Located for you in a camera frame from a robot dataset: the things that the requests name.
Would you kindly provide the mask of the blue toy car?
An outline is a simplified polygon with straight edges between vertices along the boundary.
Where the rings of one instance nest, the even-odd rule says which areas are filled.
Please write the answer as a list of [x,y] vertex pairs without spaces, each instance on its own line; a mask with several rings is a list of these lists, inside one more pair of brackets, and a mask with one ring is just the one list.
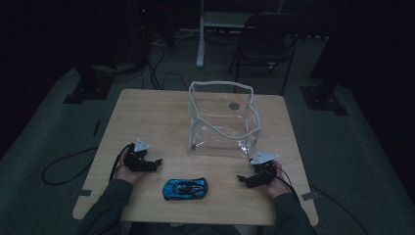
[[172,200],[200,200],[208,192],[208,182],[197,179],[169,179],[162,188],[163,197]]

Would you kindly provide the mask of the black folding chair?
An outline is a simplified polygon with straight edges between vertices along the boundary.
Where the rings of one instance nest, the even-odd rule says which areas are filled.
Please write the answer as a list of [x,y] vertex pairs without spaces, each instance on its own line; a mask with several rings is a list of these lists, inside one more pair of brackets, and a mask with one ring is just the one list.
[[287,86],[296,53],[297,42],[306,35],[304,16],[300,13],[277,14],[263,12],[251,15],[239,34],[237,49],[229,72],[236,68],[235,81],[239,81],[241,67],[268,66],[273,72],[280,63],[287,62],[280,95]]

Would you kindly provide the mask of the black stand base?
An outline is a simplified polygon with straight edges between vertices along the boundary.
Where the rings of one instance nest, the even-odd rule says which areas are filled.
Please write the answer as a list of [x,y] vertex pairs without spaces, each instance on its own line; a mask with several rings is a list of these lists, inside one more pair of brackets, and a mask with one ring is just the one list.
[[347,116],[346,107],[334,94],[336,85],[336,80],[325,79],[318,86],[302,86],[300,91],[311,111],[327,111],[334,112],[337,116]]
[[67,95],[64,104],[81,104],[84,100],[106,100],[114,77],[94,70],[90,66],[75,68],[79,81],[72,93]]

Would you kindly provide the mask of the white desk frame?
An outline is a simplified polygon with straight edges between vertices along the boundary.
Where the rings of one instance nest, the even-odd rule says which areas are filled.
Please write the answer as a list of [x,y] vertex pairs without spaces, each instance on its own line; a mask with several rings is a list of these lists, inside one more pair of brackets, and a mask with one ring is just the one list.
[[245,20],[249,17],[249,13],[231,13],[231,12],[217,12],[209,11],[205,7],[207,0],[200,0],[199,13],[199,45],[196,57],[196,67],[201,69],[205,64],[205,36],[207,29],[213,28],[242,28]]

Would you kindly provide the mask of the person's left hand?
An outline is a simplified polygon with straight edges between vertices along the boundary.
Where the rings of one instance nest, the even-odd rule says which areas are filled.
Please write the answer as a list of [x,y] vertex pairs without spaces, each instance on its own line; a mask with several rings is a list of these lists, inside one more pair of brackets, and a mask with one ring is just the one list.
[[141,178],[145,176],[145,172],[131,171],[127,166],[124,165],[124,159],[128,153],[129,149],[125,149],[121,153],[121,157],[119,158],[118,166],[115,168],[115,179],[120,179],[129,182],[130,184],[134,185],[137,183]]

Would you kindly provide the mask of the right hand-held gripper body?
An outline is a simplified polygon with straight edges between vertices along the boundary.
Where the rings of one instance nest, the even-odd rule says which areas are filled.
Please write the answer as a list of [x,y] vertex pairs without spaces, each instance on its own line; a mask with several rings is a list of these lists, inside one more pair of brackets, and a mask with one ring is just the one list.
[[272,163],[279,157],[277,153],[258,152],[256,156],[250,160],[254,167],[254,183],[270,183],[277,172]]

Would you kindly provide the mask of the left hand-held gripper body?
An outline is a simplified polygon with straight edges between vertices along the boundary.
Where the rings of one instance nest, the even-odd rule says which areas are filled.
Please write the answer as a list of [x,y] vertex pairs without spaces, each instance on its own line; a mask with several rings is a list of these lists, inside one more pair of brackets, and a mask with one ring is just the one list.
[[124,158],[124,165],[131,171],[150,171],[151,165],[145,160],[149,145],[138,138],[134,143],[127,145],[128,152]]

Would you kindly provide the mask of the person's right hand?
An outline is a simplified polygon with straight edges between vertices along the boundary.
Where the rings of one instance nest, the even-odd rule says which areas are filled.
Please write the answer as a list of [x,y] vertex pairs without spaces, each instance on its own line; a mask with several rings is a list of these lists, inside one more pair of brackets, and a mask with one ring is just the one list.
[[282,176],[282,165],[276,160],[272,160],[271,165],[275,169],[276,176],[269,185],[259,186],[258,189],[266,193],[271,199],[275,199],[283,194],[290,193],[291,190]]

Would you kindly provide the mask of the transparent plastic bag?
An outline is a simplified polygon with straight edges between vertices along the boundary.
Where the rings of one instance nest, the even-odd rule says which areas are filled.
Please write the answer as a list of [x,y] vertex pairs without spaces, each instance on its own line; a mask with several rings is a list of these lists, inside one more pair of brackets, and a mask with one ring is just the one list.
[[[233,81],[193,81],[188,94],[188,154],[249,158],[261,130],[254,90]],[[232,102],[240,109],[231,110]]]

